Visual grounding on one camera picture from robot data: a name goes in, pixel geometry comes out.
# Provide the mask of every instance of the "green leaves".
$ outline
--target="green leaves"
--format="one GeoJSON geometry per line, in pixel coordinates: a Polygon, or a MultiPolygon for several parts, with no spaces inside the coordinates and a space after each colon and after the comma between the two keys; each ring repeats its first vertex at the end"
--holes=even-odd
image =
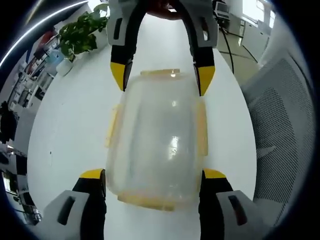
{"type": "Polygon", "coordinates": [[[100,17],[100,10],[107,11],[108,4],[98,5],[94,12],[85,12],[76,22],[65,25],[59,31],[61,52],[69,59],[74,54],[81,54],[97,49],[96,36],[94,31],[101,32],[108,23],[107,17],[100,17]]]}

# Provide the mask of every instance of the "office chair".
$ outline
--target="office chair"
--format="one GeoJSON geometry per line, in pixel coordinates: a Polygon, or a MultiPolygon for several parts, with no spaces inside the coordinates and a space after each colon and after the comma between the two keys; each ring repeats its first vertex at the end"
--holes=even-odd
{"type": "Polygon", "coordinates": [[[242,87],[252,119],[257,176],[253,201],[277,225],[304,182],[315,148],[313,89],[287,51],[242,87]]]}

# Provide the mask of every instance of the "white pot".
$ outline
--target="white pot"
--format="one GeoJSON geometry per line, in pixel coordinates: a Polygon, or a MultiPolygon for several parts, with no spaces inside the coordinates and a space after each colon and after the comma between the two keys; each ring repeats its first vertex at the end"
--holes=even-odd
{"type": "Polygon", "coordinates": [[[98,50],[101,50],[108,45],[108,36],[105,28],[101,32],[96,30],[93,32],[93,34],[96,37],[95,41],[96,41],[96,47],[98,50]]]}
{"type": "Polygon", "coordinates": [[[72,64],[72,62],[70,62],[67,58],[65,58],[62,60],[62,62],[60,62],[56,66],[56,71],[61,76],[65,76],[65,75],[67,75],[68,72],[70,72],[70,70],[72,69],[73,66],[74,65],[72,64]]]}

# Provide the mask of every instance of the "transparent plastic box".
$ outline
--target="transparent plastic box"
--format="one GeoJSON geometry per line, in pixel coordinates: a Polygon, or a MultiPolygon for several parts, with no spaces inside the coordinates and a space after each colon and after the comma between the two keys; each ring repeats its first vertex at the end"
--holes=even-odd
{"type": "Polygon", "coordinates": [[[106,181],[122,202],[173,211],[199,195],[203,154],[194,75],[130,79],[118,106],[106,181]]]}

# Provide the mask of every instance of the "white tabletop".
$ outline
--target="white tabletop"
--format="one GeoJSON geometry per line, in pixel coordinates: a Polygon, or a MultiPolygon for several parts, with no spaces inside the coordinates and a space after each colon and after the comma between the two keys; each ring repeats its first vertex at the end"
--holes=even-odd
{"type": "MultiPolygon", "coordinates": [[[[81,173],[105,168],[104,147],[112,108],[120,102],[110,70],[110,47],[80,59],[65,76],[57,76],[36,115],[28,149],[28,185],[43,211],[81,173]]],[[[204,97],[209,155],[205,165],[226,174],[234,190],[253,198],[257,160],[252,122],[241,89],[229,66],[214,49],[216,72],[204,97]]],[[[182,21],[147,15],[140,27],[131,76],[143,70],[180,69],[193,73],[193,59],[182,21]]],[[[179,212],[162,212],[106,196],[105,238],[200,239],[198,203],[179,212]]]]}

